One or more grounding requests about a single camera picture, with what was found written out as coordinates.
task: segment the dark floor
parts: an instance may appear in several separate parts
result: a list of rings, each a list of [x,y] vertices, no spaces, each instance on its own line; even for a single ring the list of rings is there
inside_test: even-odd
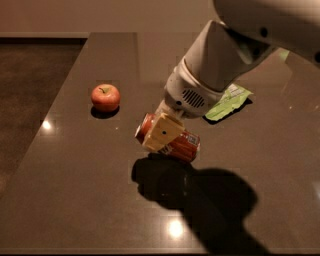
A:
[[[84,42],[0,39],[0,197]]]

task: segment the can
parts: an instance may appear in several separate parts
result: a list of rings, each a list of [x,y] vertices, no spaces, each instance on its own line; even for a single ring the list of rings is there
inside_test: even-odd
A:
[[[152,126],[155,114],[147,113],[139,127],[135,137],[142,144],[144,137]],[[158,152],[169,157],[191,163],[200,151],[200,137],[187,130],[184,130],[179,137],[165,145]]]

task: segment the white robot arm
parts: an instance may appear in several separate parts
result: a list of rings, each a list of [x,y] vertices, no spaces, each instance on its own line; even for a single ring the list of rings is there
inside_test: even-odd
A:
[[[208,22],[170,75],[158,118],[143,142],[149,151],[177,137],[183,118],[206,114],[237,77],[277,47],[320,67],[320,0],[214,0],[214,6],[222,22]],[[166,120],[178,125],[164,126]],[[165,136],[156,135],[163,127]]]

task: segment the table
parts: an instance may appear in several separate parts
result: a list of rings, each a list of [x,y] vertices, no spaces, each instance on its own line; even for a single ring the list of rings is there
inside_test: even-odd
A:
[[[320,80],[300,57],[241,76],[251,104],[223,121],[187,120],[192,165],[134,138],[195,37],[90,35],[0,200],[1,253],[320,252]],[[92,111],[102,82],[114,116]]]

